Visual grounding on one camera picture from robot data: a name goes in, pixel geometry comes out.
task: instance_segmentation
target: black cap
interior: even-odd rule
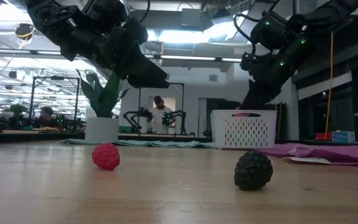
[[[154,97],[154,103],[161,103],[161,101],[162,101],[162,103],[164,102],[163,100],[162,100],[162,98],[161,98],[161,96],[155,96]]]

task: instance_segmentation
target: white shirt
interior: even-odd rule
[[[168,134],[169,127],[162,124],[162,119],[165,112],[171,113],[173,111],[166,106],[162,110],[155,107],[150,112],[153,114],[153,131],[156,131],[157,133]]]

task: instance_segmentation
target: metal frame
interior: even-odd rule
[[[37,79],[51,79],[51,80],[77,80],[77,91],[76,91],[76,97],[75,97],[75,111],[74,111],[74,121],[77,120],[77,109],[78,109],[78,95],[80,94],[80,78],[66,78],[66,77],[33,77],[32,78],[32,89],[31,89],[31,101],[30,101],[30,114],[29,114],[29,120],[32,119],[32,113],[34,110],[34,91],[35,88],[38,87],[38,85],[35,84],[35,81]]]
[[[184,83],[169,83],[169,85],[181,85],[181,110],[183,111],[183,106],[185,104],[185,84]],[[142,96],[142,89],[139,88],[139,99],[137,104],[137,110],[140,111],[140,98]],[[137,117],[137,123],[140,123],[140,117]]]

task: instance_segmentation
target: purple fabric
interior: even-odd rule
[[[259,149],[276,157],[323,158],[339,166],[358,166],[358,146],[309,146],[304,144],[276,144],[273,149]]]

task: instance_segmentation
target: table surface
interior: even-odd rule
[[[233,181],[244,151],[120,147],[101,170],[93,146],[0,144],[1,223],[358,223],[358,167],[271,158],[260,191]]]

